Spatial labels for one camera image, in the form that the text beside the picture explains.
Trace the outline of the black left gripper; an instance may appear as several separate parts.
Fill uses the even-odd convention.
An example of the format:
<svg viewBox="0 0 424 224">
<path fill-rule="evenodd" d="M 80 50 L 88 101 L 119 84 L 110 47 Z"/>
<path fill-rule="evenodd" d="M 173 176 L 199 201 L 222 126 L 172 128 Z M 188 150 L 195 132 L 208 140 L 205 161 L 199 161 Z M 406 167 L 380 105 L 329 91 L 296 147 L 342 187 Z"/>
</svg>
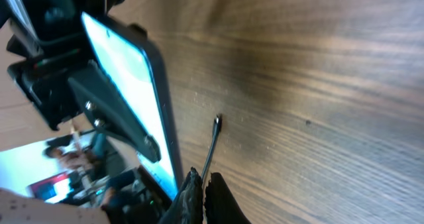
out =
<svg viewBox="0 0 424 224">
<path fill-rule="evenodd" d="M 7 72 L 51 130 L 83 112 L 100 133 L 128 143 L 151 162 L 161 160 L 158 143 L 115 85 L 100 69 L 88 66 L 93 54 L 83 31 L 46 46 L 19 28 L 12 31 L 7 51 L 25 59 Z"/>
</svg>

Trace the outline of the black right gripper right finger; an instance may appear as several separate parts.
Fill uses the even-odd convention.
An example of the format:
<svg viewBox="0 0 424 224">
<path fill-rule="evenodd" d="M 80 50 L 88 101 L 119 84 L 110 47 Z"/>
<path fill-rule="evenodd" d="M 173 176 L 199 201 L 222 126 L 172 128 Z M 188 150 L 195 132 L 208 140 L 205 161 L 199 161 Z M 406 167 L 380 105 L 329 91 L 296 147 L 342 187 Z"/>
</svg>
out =
<svg viewBox="0 0 424 224">
<path fill-rule="evenodd" d="M 219 172 L 211 173 L 204 207 L 208 224 L 251 224 Z"/>
</svg>

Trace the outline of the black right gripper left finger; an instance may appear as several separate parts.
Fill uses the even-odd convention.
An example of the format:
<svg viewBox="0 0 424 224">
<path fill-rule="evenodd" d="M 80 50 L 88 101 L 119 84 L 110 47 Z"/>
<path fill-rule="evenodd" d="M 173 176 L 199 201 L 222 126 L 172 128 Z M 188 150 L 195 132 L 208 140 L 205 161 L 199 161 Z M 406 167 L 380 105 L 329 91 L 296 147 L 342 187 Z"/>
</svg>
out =
<svg viewBox="0 0 424 224">
<path fill-rule="evenodd" d="M 203 223 L 203 180 L 194 167 L 159 224 Z"/>
</svg>

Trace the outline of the blue Galaxy smartphone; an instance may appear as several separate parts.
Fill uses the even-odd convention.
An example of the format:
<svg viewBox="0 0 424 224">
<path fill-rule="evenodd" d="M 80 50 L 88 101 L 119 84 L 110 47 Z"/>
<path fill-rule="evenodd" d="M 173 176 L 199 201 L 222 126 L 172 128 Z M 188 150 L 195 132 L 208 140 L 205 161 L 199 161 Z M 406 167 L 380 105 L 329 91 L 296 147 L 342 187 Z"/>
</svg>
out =
<svg viewBox="0 0 424 224">
<path fill-rule="evenodd" d="M 147 145 L 138 153 L 142 167 L 174 200 L 183 182 L 182 161 L 159 49 L 138 25 L 125 26 L 111 17 L 95 18 L 86 12 L 81 23 L 100 70 L 129 110 L 122 128 L 140 135 Z"/>
</svg>

